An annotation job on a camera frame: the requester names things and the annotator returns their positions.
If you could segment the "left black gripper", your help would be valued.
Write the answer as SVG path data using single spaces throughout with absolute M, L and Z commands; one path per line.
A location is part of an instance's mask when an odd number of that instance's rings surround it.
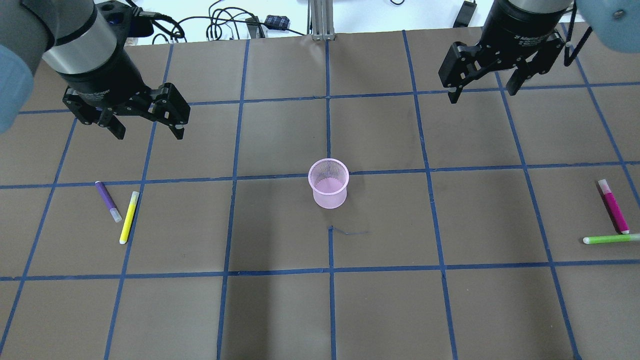
M 191 107 L 182 93 L 171 82 L 147 86 L 122 47 L 97 69 L 62 73 L 62 79 L 67 83 L 62 102 L 83 125 L 98 125 L 122 141 L 126 127 L 117 116 L 140 116 L 165 125 L 178 141 L 185 136 Z

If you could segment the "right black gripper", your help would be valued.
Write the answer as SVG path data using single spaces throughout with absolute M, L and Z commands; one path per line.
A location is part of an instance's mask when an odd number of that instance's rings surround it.
M 564 41 L 558 14 L 489 14 L 478 43 L 453 42 L 438 70 L 441 84 L 456 104 L 463 89 L 491 71 L 515 68 L 506 91 L 514 96 L 535 75 L 545 75 L 558 59 Z

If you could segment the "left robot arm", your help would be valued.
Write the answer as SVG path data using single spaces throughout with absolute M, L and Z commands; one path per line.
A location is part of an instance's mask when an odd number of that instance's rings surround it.
M 45 62 L 67 84 L 62 103 L 83 125 L 98 125 L 117 139 L 126 128 L 119 116 L 138 116 L 185 134 L 190 105 L 174 84 L 153 89 L 125 50 L 130 38 L 149 37 L 154 23 L 177 21 L 131 0 L 3 0 L 1 2 L 1 132 L 9 130 L 34 91 Z

